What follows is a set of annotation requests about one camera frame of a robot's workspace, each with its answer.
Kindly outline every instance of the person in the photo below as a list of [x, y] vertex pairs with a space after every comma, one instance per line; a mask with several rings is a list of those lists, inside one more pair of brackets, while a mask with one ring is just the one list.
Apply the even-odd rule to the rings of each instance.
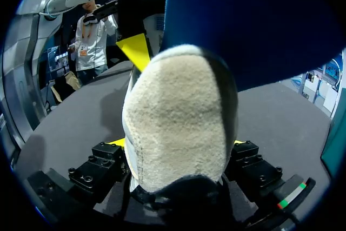
[[76, 40], [70, 52], [77, 52], [76, 71], [81, 85], [108, 69], [106, 58], [107, 35], [115, 34], [117, 24], [112, 16], [98, 21], [92, 14], [98, 8], [95, 0], [82, 5], [86, 14], [77, 22]]

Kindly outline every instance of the white jacket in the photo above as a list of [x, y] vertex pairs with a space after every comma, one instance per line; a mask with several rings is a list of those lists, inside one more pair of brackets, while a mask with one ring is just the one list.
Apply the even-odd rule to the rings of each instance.
[[[107, 64], [107, 34], [115, 34], [115, 30], [118, 28], [113, 16], [109, 16], [107, 21], [100, 21], [97, 24], [86, 25], [86, 35], [82, 38], [83, 19], [84, 16], [82, 16], [77, 22], [75, 48], [78, 53], [78, 58], [76, 60], [76, 71], [92, 69]], [[81, 44], [88, 45], [86, 56], [81, 56]]]

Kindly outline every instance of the cable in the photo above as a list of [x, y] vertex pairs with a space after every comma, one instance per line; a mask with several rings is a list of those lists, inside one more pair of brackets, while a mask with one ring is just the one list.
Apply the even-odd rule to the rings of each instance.
[[95, 57], [96, 57], [96, 48], [97, 48], [97, 37], [98, 37], [98, 26], [100, 21], [97, 23], [97, 31], [96, 31], [96, 44], [95, 44], [95, 53], [94, 53], [94, 72], [95, 72]]
[[339, 80], [338, 80], [338, 82], [335, 84], [335, 86], [338, 86], [339, 85], [339, 83], [340, 83], [340, 80], [341, 80], [341, 71], [340, 71], [340, 67], [339, 67], [339, 64], [336, 62], [336, 60], [334, 60], [334, 59], [331, 59], [333, 62], [335, 62], [336, 63], [336, 65], [337, 65], [337, 67], [338, 67], [338, 69], [339, 69]]

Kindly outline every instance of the beige fabric object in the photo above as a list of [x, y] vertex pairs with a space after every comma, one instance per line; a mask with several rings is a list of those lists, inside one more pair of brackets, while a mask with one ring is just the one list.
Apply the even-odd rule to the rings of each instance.
[[125, 154], [136, 182], [154, 192], [186, 175], [218, 181], [236, 136], [236, 111], [234, 80], [212, 54], [191, 45], [159, 54], [124, 103]]
[[76, 75], [69, 71], [65, 74], [66, 83], [70, 85], [74, 90], [78, 90], [81, 88], [81, 84], [79, 83], [79, 80], [77, 79]]
[[[66, 78], [66, 83], [70, 85], [74, 90], [78, 90], [81, 88], [81, 84], [79, 83], [79, 80], [77, 79], [76, 75], [72, 71], [69, 71], [68, 73], [66, 73], [64, 77]], [[60, 94], [56, 91], [54, 86], [51, 86], [51, 90], [54, 96], [56, 97], [57, 101], [62, 103]]]

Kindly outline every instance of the lanyard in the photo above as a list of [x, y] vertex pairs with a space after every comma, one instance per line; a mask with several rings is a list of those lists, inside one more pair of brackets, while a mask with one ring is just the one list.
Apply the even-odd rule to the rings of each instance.
[[[92, 24], [90, 24], [90, 29], [89, 29], [89, 33], [88, 33], [88, 39], [90, 38], [91, 30], [92, 30]], [[83, 24], [83, 27], [82, 27], [82, 38], [83, 39], [84, 39], [84, 34], [85, 34], [85, 24]]]

